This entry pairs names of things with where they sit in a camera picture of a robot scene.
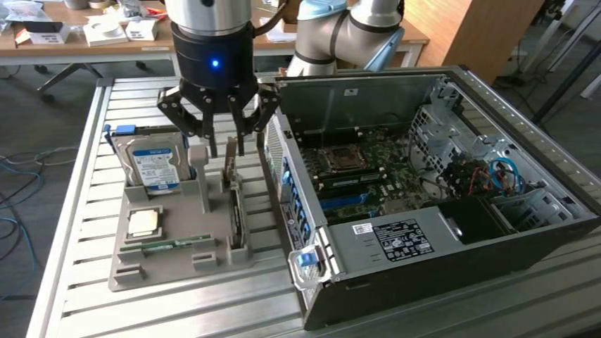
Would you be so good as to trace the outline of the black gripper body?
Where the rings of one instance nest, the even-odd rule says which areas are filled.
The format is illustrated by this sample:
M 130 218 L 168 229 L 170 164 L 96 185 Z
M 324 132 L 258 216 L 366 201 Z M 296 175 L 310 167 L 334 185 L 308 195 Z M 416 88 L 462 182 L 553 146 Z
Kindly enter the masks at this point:
M 228 95 L 245 105 L 257 92 L 253 72 L 253 25 L 221 36 L 194 35 L 170 24 L 181 78 L 194 87 L 186 97 L 190 103 L 201 98 L 200 89 L 213 93 L 216 113 L 228 113 Z

